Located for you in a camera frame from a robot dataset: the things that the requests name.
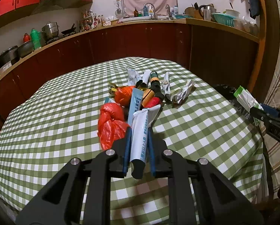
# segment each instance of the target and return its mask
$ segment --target teal basket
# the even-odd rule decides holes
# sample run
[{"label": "teal basket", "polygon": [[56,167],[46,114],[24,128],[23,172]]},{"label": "teal basket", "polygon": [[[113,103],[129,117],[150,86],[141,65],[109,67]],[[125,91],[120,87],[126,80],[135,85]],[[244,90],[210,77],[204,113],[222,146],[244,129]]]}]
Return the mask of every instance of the teal basket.
[{"label": "teal basket", "polygon": [[227,25],[230,27],[234,26],[234,19],[236,18],[235,16],[225,14],[225,13],[212,13],[212,16],[219,24]]},{"label": "teal basket", "polygon": [[176,19],[184,19],[184,18],[193,19],[193,17],[190,15],[174,15],[173,14],[173,16],[175,16]]}]

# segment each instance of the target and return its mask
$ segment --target countertop edge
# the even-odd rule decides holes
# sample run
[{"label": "countertop edge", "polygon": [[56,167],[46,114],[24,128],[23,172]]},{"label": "countertop edge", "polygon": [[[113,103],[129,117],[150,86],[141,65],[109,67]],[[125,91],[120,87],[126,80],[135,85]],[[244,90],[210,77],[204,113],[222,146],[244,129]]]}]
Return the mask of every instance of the countertop edge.
[{"label": "countertop edge", "polygon": [[256,43],[259,43],[259,38],[246,33],[244,31],[226,26],[226,25],[221,25],[219,23],[215,23],[215,22],[210,22],[210,21],[205,21],[205,20],[201,20],[201,19],[178,19],[178,20],[145,20],[145,21],[134,21],[134,22],[125,22],[125,23],[120,23],[120,24],[115,24],[115,25],[109,25],[109,26],[105,26],[105,27],[100,27],[94,30],[88,30],[88,31],[83,31],[62,39],[59,39],[51,44],[48,44],[42,48],[39,48],[37,50],[35,50],[34,52],[32,52],[31,54],[29,54],[28,56],[21,58],[17,63],[15,63],[14,65],[12,65],[10,68],[8,68],[6,71],[4,71],[4,73],[2,75],[0,75],[0,80],[3,79],[8,73],[10,73],[14,68],[18,67],[20,64],[22,64],[24,61],[26,61],[27,59],[31,58],[32,56],[35,56],[37,53],[42,52],[43,50],[54,46],[60,42],[63,42],[65,40],[69,40],[72,39],[76,36],[80,36],[83,34],[87,34],[90,32],[94,32],[97,30],[102,30],[102,29],[107,29],[107,28],[112,28],[112,27],[116,27],[116,26],[122,26],[122,25],[133,25],[133,24],[144,24],[144,23],[175,23],[175,24],[188,24],[188,25],[198,25],[198,26],[205,26],[205,27],[209,27],[209,28],[215,28],[215,29],[219,29],[222,31],[227,31],[239,36],[242,36],[244,38],[247,38],[249,40],[252,40]]}]

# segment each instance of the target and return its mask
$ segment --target green liquid bottle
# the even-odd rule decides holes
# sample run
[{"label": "green liquid bottle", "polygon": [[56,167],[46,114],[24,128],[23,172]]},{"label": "green liquid bottle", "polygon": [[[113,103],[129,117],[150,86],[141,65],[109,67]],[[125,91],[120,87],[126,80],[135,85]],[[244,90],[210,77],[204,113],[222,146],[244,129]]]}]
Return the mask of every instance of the green liquid bottle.
[{"label": "green liquid bottle", "polygon": [[34,29],[34,28],[32,29],[31,39],[32,39],[32,42],[34,44],[34,50],[37,50],[37,49],[41,48],[39,34],[40,33],[36,29]]}]

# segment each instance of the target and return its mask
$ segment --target black trash bag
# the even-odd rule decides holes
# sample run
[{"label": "black trash bag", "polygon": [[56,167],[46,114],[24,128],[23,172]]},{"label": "black trash bag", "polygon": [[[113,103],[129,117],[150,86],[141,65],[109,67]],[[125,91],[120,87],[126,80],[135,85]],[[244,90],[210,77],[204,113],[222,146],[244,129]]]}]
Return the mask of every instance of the black trash bag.
[{"label": "black trash bag", "polygon": [[226,98],[233,106],[240,112],[250,123],[254,124],[253,117],[249,114],[248,111],[237,101],[237,98],[234,96],[236,88],[229,85],[215,85],[213,86],[215,90],[218,91],[224,98]]}]

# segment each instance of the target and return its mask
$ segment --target brown bottle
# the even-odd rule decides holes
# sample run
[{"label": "brown bottle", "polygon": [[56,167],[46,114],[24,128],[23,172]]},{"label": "brown bottle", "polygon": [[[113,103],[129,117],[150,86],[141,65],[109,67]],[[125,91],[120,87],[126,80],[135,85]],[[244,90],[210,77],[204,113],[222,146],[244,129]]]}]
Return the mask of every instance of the brown bottle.
[{"label": "brown bottle", "polygon": [[136,8],[135,8],[135,11],[134,11],[134,17],[138,17],[138,11],[137,11]]}]

